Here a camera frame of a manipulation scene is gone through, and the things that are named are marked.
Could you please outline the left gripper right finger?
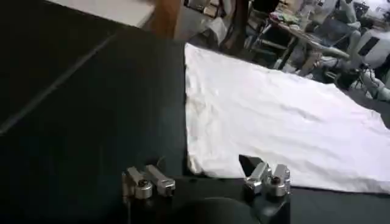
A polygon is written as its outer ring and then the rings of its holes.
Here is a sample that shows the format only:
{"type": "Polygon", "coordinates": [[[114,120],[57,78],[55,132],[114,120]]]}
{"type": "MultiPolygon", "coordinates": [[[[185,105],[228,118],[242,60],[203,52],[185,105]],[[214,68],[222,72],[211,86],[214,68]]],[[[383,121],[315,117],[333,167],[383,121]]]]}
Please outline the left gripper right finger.
{"type": "Polygon", "coordinates": [[[238,159],[245,174],[244,184],[252,194],[284,197],[291,193],[291,172],[286,165],[278,164],[272,170],[259,157],[239,155],[238,159]]]}

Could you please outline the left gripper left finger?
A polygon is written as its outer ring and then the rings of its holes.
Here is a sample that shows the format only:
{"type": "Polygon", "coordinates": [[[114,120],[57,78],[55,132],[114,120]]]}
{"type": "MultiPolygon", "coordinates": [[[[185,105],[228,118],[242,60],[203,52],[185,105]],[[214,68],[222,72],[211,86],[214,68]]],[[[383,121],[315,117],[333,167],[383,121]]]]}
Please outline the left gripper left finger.
{"type": "Polygon", "coordinates": [[[153,196],[154,189],[162,197],[172,197],[176,189],[176,181],[151,164],[146,165],[143,172],[136,167],[129,167],[122,172],[121,179],[122,196],[125,199],[149,199],[153,196]]]}

